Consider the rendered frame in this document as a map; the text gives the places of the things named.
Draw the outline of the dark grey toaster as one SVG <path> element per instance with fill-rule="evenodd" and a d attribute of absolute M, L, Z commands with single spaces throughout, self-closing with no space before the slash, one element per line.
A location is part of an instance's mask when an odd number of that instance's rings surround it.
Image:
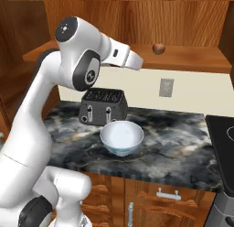
<path fill-rule="evenodd" d="M 125 120 L 127 112 L 128 103 L 123 90 L 90 88 L 81 99 L 79 120 L 83 124 L 104 126 Z"/>

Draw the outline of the wooden open cabinet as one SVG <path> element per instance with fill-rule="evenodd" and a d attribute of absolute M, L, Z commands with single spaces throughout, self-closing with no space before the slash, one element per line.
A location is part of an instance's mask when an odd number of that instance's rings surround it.
<path fill-rule="evenodd" d="M 44 3 L 49 31 L 67 16 L 79 16 L 106 35 L 132 46 L 146 69 L 229 73 L 218 48 L 234 0 L 10 0 Z M 155 55 L 153 44 L 165 45 Z"/>

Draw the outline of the wooden cupboard door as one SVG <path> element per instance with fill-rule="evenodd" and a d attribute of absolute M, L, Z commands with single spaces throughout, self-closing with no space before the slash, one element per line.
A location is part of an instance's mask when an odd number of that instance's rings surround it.
<path fill-rule="evenodd" d="M 91 179 L 91 192 L 81 208 L 93 227 L 127 227 L 127 207 L 135 195 L 133 179 L 85 172 Z"/>

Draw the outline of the black hob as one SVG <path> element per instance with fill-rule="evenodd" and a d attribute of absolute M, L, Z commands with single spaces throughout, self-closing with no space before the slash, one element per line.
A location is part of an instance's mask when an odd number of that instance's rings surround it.
<path fill-rule="evenodd" d="M 206 116 L 225 192 L 234 198 L 234 117 Z"/>

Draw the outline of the grey wall socket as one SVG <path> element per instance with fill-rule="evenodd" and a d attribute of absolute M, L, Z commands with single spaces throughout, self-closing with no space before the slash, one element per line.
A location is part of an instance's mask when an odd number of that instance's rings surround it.
<path fill-rule="evenodd" d="M 174 87 L 173 79 L 161 79 L 159 96 L 160 97 L 171 97 Z"/>

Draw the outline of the silver oven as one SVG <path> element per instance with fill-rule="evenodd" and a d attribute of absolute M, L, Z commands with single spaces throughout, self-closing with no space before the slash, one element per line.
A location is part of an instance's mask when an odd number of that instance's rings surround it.
<path fill-rule="evenodd" d="M 234 227 L 234 198 L 225 192 L 218 193 L 204 227 Z"/>

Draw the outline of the red-brown apple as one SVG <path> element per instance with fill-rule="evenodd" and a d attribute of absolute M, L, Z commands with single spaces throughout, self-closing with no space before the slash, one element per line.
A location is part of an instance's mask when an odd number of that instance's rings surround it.
<path fill-rule="evenodd" d="M 155 55 L 161 55 L 165 52 L 165 45 L 162 43 L 153 44 L 153 52 Z"/>

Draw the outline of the white ceramic bowl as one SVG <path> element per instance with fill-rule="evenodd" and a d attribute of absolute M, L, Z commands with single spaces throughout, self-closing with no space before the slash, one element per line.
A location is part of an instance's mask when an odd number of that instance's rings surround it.
<path fill-rule="evenodd" d="M 126 157 L 140 147 L 144 131 L 136 123 L 115 121 L 101 129 L 100 139 L 109 152 L 118 157 Z"/>

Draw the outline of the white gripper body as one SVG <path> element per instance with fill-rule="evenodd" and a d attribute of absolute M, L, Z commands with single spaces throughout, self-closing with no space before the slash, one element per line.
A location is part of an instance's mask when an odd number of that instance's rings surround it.
<path fill-rule="evenodd" d="M 124 67 L 131 70 L 140 70 L 143 66 L 143 63 L 144 60 L 137 53 L 131 50 L 124 64 Z"/>

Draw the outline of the wooden drawer front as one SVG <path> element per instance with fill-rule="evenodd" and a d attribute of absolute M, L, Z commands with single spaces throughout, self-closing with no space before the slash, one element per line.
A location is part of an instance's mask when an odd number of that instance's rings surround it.
<path fill-rule="evenodd" d="M 210 208 L 215 198 L 214 192 L 145 181 L 135 182 L 135 192 L 138 198 L 207 210 Z"/>

